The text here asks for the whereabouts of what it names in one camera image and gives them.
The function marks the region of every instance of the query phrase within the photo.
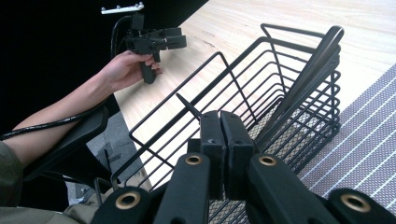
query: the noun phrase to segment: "chair armrest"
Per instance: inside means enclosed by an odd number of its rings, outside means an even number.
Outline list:
[[[23,180],[29,181],[50,170],[54,165],[84,146],[105,130],[108,110],[102,106],[74,127],[53,149],[23,170]]]

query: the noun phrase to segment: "person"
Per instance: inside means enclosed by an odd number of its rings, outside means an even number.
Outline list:
[[[63,99],[34,113],[17,125],[15,129],[70,118],[93,108],[115,91],[140,81],[142,79],[140,62],[151,66],[156,74],[162,72],[159,64],[154,62],[152,55],[137,55],[126,50]],[[67,211],[62,214],[15,207],[21,196],[23,168],[53,148],[77,123],[78,121],[74,121],[0,141],[0,223],[90,222],[90,218],[93,217],[93,213],[97,209],[94,204],[76,204],[75,207],[67,208]]]

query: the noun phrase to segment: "wire grid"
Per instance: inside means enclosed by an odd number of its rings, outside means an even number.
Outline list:
[[[170,180],[178,157],[187,152],[189,139],[199,138],[199,122],[176,98],[176,93],[191,95],[191,87],[197,83],[203,88],[187,100],[201,113],[211,110],[235,113],[254,140],[314,51],[315,48],[267,36],[257,39],[231,64],[220,52],[215,53],[130,131],[131,138],[140,148],[113,175],[114,178],[125,167],[139,164],[141,159],[140,169],[144,169],[147,176],[139,186],[149,182],[151,189],[156,189]],[[212,63],[222,63],[224,70],[211,66]],[[219,75],[208,78],[203,74]],[[262,152],[282,158],[296,173],[338,132],[339,101],[335,95],[339,87],[335,81],[340,74],[330,71],[327,76],[288,118],[270,144],[258,146]],[[171,119],[163,120],[163,113],[172,113],[165,109],[169,107],[176,112]],[[248,222],[245,203],[211,201],[209,221]]]

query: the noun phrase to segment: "light wood surface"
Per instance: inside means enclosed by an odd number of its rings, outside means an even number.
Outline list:
[[[180,26],[188,46],[161,52],[163,74],[152,85],[139,83],[116,93],[121,113],[132,129],[214,52],[221,51],[227,61],[232,62],[263,35],[260,24],[264,22],[320,33],[326,33],[333,25],[344,28],[341,63],[337,68],[341,72],[338,98],[342,111],[396,63],[395,12],[396,4],[390,0],[209,0]],[[279,38],[301,41],[293,35]],[[214,64],[210,69],[216,74],[224,66]],[[194,83],[197,88],[200,84],[200,81]],[[191,93],[196,93],[194,86]],[[184,91],[183,96],[191,100],[188,91]],[[169,105],[152,121],[152,126],[137,135],[142,139],[151,135],[151,128],[168,120],[176,107]]]

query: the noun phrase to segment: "striped mat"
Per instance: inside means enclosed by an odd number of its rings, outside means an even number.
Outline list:
[[[396,64],[340,119],[340,133],[298,176],[317,195],[356,189],[396,215]]]

